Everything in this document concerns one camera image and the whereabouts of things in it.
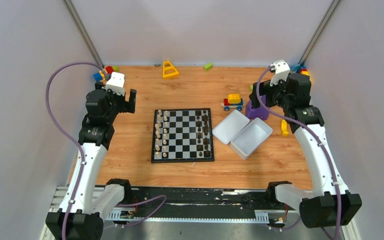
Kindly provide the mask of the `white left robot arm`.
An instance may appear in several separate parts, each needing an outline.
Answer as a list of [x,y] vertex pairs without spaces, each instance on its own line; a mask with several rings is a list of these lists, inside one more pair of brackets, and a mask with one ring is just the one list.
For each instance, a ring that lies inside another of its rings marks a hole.
[[45,224],[57,240],[99,240],[104,221],[119,204],[129,206],[133,201],[130,182],[110,179],[103,192],[93,198],[102,162],[109,150],[115,129],[113,123],[119,113],[134,113],[137,91],[129,97],[123,87],[102,82],[86,95],[84,116],[78,139],[77,161],[66,195],[56,212],[49,212]]

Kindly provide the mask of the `black white chess board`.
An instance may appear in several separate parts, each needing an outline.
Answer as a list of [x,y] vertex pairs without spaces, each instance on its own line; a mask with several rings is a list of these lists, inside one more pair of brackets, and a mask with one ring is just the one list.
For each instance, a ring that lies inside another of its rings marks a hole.
[[[215,161],[210,108],[156,109],[153,124],[151,163]],[[204,157],[206,150],[211,157]]]

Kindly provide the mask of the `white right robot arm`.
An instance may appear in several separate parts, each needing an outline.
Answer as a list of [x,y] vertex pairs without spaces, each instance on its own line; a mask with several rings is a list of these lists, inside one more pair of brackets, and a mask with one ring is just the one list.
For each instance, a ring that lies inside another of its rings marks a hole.
[[351,193],[336,167],[329,149],[322,113],[311,105],[310,77],[290,73],[276,85],[258,80],[249,95],[252,106],[272,113],[271,107],[283,110],[292,134],[304,153],[312,181],[312,192],[300,190],[289,181],[270,182],[266,204],[278,209],[286,204],[298,211],[303,224],[311,228],[346,226],[362,207],[358,193]]

